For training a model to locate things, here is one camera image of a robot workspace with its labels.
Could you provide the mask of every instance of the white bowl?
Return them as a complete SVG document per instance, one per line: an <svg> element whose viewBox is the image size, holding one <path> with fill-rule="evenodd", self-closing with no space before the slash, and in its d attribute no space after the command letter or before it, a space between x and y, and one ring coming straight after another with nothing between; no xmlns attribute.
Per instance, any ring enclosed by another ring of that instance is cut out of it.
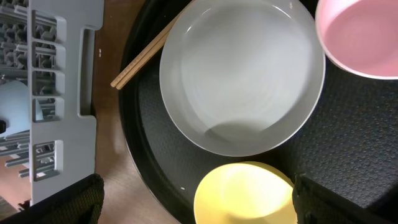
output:
<svg viewBox="0 0 398 224"><path fill-rule="evenodd" d="M325 55L298 1L196 0L170 31L160 89L178 129L224 156L290 138L313 111Z"/></svg>

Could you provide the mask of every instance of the pink bowl rim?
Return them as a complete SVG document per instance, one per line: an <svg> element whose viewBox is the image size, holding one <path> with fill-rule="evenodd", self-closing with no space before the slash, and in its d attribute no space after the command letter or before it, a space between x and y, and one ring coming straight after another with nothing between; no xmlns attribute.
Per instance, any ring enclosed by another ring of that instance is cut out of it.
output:
<svg viewBox="0 0 398 224"><path fill-rule="evenodd" d="M378 80L398 80L398 75L396 76L390 76L390 77L384 77L384 76L379 76L379 75L371 75L371 74L367 74L367 73L363 73L363 72L359 72L357 70L354 70L352 68L349 68L348 66L346 66L345 64L343 64L342 62L340 62L339 60L337 60L337 58L335 58L333 56L333 54L328 50L328 48L326 47L323 39L322 39L322 35L320 32L320 6L321 4L325 2L325 0L320 0L318 5L317 5L317 10L315 11L315 27L317 30L317 36L319 39L319 42L321 43L321 46L323 48L323 50L325 51L326 55L329 57L329 59L338 67L340 67L343 70L346 70L347 72L350 72L352 74L355 75L359 75L362 77L366 77L366 78L373 78L373 79L378 79Z"/></svg>

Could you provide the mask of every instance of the bowl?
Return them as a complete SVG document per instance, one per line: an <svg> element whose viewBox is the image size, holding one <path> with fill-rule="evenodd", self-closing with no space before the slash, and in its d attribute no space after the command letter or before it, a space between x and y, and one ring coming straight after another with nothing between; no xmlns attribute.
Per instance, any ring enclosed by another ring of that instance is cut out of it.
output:
<svg viewBox="0 0 398 224"><path fill-rule="evenodd" d="M197 224L296 224L293 184L260 162L227 164L208 173L194 199Z"/></svg>
<svg viewBox="0 0 398 224"><path fill-rule="evenodd" d="M398 1L320 0L317 33L337 66L367 78L398 78Z"/></svg>
<svg viewBox="0 0 398 224"><path fill-rule="evenodd" d="M194 1L172 27L160 89L176 127L224 156L282 144L322 90L325 55L299 1Z"/></svg>

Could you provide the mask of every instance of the black object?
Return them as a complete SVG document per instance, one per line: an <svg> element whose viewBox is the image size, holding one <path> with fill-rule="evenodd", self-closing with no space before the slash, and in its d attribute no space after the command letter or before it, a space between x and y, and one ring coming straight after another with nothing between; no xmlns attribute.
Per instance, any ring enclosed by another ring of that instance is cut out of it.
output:
<svg viewBox="0 0 398 224"><path fill-rule="evenodd" d="M92 174L0 224L95 224L104 201L104 182Z"/></svg>
<svg viewBox="0 0 398 224"><path fill-rule="evenodd" d="M121 68L189 2L146 1L127 40ZM302 3L314 15L317 1ZM215 167L240 161L269 164L291 179L305 172L338 195L380 213L383 195L398 184L397 81L359 77L327 61L317 107L292 139L260 155L225 157L196 147L174 126L160 94L160 56L161 52L119 92L120 114L144 182L179 222L195 222L193 198L202 178Z"/></svg>
<svg viewBox="0 0 398 224"><path fill-rule="evenodd" d="M298 224L392 224L331 192L305 175L297 175L293 204ZM396 215L396 210L386 208Z"/></svg>
<svg viewBox="0 0 398 224"><path fill-rule="evenodd" d="M5 133L7 129L7 124L5 121L0 120L0 134Z"/></svg>

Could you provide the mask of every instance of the yellow bowl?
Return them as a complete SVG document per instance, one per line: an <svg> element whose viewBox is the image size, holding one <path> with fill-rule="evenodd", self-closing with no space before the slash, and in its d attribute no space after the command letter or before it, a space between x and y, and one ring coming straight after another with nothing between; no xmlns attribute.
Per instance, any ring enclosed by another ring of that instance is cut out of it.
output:
<svg viewBox="0 0 398 224"><path fill-rule="evenodd" d="M200 182L193 210L197 224L296 224L293 183L260 162L218 167Z"/></svg>

